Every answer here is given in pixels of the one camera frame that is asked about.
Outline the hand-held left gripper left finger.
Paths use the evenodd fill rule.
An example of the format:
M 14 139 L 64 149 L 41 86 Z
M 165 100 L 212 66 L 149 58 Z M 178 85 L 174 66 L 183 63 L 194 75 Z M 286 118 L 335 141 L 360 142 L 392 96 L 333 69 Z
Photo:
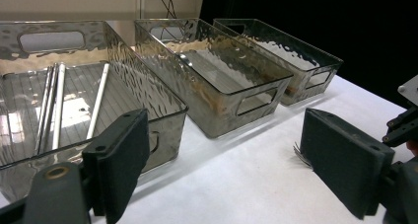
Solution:
M 126 112 L 82 152 L 87 195 L 106 224 L 122 217 L 150 156 L 148 112 Z

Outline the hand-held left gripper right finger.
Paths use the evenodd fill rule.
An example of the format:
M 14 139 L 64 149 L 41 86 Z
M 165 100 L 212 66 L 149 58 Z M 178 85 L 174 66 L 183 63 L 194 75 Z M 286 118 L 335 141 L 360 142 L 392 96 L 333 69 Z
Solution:
M 306 109 L 300 153 L 355 217 L 377 213 L 392 149 L 333 113 Z

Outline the steel fork with wooden handle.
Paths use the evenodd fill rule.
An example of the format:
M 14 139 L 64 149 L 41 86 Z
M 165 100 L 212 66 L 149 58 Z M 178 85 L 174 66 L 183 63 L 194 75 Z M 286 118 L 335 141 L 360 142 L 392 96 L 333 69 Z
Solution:
M 294 145 L 293 145 L 293 150 L 294 150 L 294 153 L 296 154 L 296 156 L 308 167 L 308 168 L 312 168 L 312 165 L 311 165 L 311 163 L 310 163 L 310 161 L 309 160 L 307 160 L 305 157 L 304 157 L 304 155 L 302 154 L 302 152 L 301 152 L 301 150 L 300 150 L 300 147 L 299 147 L 299 145 L 298 145 L 298 143 L 297 142 L 295 142 L 294 143 Z

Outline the white chopstick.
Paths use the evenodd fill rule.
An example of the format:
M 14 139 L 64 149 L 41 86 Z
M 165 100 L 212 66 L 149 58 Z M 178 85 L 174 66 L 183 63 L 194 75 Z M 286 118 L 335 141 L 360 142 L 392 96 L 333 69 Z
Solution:
M 91 120 L 90 120 L 90 124 L 89 124 L 86 139 L 91 139 L 91 138 L 93 138 L 93 135 L 94 135 L 94 131 L 95 131 L 95 128 L 96 128 L 97 119 L 98 119 L 98 116 L 99 116 L 99 111 L 100 111 L 101 103 L 102 103 L 102 99 L 103 99 L 103 94 L 104 94 L 104 91 L 105 91 L 105 84 L 106 84 L 106 79 L 107 79 L 107 74 L 108 74 L 108 68 L 109 68 L 109 64 L 105 63 L 104 68 L 103 68 L 101 81 L 100 81 L 100 84 L 99 84 L 99 87 L 98 87 L 98 92 L 97 92 L 94 108 L 93 108 L 93 111 L 92 111 L 92 114 L 91 114 Z

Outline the smoky clear plastic bin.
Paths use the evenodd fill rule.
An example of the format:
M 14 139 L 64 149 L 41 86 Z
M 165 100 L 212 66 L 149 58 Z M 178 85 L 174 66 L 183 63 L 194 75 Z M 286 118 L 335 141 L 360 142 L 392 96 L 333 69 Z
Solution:
M 289 70 L 200 19 L 142 19 L 134 26 L 141 59 L 186 102 L 188 116 L 209 138 L 274 113 L 291 81 Z M 224 95 L 225 114 L 191 114 L 192 76 Z
M 47 149 L 35 154 L 48 66 L 66 66 L 59 147 L 53 150 L 55 104 Z M 0 208 L 25 197 L 34 175 L 79 163 L 105 63 L 109 64 L 93 138 L 126 112 L 149 119 L 151 171 L 178 155 L 186 104 L 102 21 L 0 22 Z
M 324 93 L 343 60 L 257 19 L 214 19 L 213 25 L 293 73 L 289 85 L 299 88 L 290 106 Z

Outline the steel chopstick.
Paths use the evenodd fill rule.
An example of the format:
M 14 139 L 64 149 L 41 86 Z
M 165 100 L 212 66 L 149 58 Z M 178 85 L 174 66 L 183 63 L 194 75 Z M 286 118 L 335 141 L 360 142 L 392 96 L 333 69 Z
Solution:
M 47 91 L 47 101 L 44 106 L 43 124 L 41 137 L 39 139 L 38 152 L 42 153 L 47 149 L 50 133 L 51 122 L 53 118 L 54 104 L 56 98 L 57 81 L 58 81 L 58 64 L 55 63 L 50 70 L 48 85 L 45 87 Z

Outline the white table cover board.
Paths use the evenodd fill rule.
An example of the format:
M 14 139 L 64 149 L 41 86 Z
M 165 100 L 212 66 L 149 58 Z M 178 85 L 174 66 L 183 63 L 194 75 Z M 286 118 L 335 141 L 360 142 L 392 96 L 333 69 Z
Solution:
M 140 177 L 118 224 L 382 224 L 382 209 L 356 218 L 296 156 L 307 108 L 376 139 L 403 111 L 335 77 L 325 93 L 217 139 L 188 120 L 178 157 Z

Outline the black curtain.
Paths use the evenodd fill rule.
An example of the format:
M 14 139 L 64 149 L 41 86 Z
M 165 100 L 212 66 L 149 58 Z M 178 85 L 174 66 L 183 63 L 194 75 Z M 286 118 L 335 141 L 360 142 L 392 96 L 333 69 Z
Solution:
M 200 18 L 258 19 L 344 61 L 338 75 L 406 107 L 418 74 L 418 0 L 203 0 Z

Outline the beige wooden desk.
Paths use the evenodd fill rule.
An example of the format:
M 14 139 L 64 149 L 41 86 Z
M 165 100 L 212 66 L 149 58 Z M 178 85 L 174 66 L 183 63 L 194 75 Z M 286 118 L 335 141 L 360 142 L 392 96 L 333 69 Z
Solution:
M 203 0 L 0 0 L 0 21 L 194 18 Z

